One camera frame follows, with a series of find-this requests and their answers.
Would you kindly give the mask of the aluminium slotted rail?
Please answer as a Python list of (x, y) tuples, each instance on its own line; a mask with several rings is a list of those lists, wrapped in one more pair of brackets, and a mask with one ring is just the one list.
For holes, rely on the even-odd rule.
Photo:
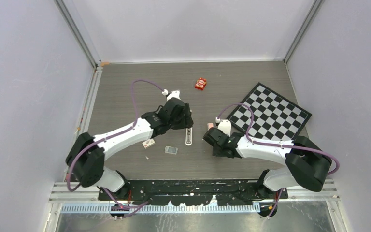
[[(106, 214), (121, 213), (128, 214), (135, 211), (134, 209), (124, 209), (121, 206), (115, 206), (113, 203), (65, 203), (62, 205), (60, 212), (64, 214)], [(166, 206), (147, 205), (141, 208), (138, 214), (162, 214), (162, 213), (259, 213), (259, 203), (251, 205), (225, 205), (219, 206), (217, 203), (208, 205)]]

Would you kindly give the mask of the pink white stapler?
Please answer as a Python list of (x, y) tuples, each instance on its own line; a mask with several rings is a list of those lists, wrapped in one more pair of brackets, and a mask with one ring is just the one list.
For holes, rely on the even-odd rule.
[(209, 130), (210, 128), (213, 128), (214, 127), (214, 124), (213, 123), (208, 123), (207, 124), (207, 130)]

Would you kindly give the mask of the cream beige stapler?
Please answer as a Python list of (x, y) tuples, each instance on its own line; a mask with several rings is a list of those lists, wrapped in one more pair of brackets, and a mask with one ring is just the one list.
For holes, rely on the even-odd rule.
[(192, 128), (187, 128), (185, 130), (185, 145), (191, 146), (192, 145)]

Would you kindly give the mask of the white staple box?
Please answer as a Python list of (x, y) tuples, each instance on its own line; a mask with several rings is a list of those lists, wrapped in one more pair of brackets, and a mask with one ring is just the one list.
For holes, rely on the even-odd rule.
[(147, 149), (147, 148), (149, 148), (149, 147), (155, 145), (155, 140), (152, 139), (152, 138), (151, 138), (151, 139), (148, 139), (148, 140), (142, 142), (142, 145), (143, 145), (143, 147), (144, 147), (145, 149)]

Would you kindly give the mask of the black white chessboard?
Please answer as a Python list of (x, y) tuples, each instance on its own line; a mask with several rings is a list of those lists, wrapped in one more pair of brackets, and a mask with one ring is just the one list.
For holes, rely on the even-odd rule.
[(305, 109), (262, 83), (256, 84), (241, 103), (250, 107), (253, 112), (253, 124), (250, 125), (250, 111), (240, 105), (228, 115), (227, 119), (237, 130), (242, 133), (247, 131), (250, 136), (258, 139), (293, 140), (312, 116)]

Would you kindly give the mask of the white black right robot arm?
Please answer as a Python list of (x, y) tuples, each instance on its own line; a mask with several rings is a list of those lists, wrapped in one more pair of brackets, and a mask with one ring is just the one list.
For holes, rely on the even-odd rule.
[(227, 135), (218, 128), (210, 128), (203, 140), (212, 146), (216, 157), (256, 158), (283, 165), (277, 170), (264, 170), (254, 183), (254, 190), (265, 199), (281, 189), (294, 186), (320, 192), (332, 165), (332, 158), (304, 136), (295, 140), (271, 141), (236, 132)]

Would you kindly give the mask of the silver staple box tray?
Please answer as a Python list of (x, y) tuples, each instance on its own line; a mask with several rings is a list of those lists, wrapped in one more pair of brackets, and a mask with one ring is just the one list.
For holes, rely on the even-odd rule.
[(178, 153), (178, 148), (172, 146), (165, 146), (164, 152), (167, 154), (174, 154)]

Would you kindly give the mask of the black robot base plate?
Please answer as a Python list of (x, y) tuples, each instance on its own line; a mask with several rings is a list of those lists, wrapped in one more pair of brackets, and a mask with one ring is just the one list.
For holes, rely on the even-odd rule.
[(99, 188), (100, 201), (127, 202), (138, 206), (243, 206), (253, 202), (287, 199), (286, 190), (265, 189), (262, 179), (162, 179), (127, 180), (117, 192)]

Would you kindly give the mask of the red toy car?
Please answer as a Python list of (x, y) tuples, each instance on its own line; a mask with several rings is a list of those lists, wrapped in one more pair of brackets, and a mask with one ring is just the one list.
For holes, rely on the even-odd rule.
[(203, 91), (206, 85), (207, 85), (206, 79), (200, 78), (199, 80), (196, 81), (194, 88)]

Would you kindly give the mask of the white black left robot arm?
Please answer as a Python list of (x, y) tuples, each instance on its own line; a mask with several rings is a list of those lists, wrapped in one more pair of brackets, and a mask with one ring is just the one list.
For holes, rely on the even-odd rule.
[(131, 145), (163, 135), (168, 130), (188, 129), (192, 125), (189, 104), (172, 98), (156, 111), (147, 112), (133, 123), (109, 133), (80, 134), (65, 162), (79, 187), (106, 188), (117, 200), (123, 200), (129, 193), (127, 180), (119, 171), (105, 167), (106, 160)]

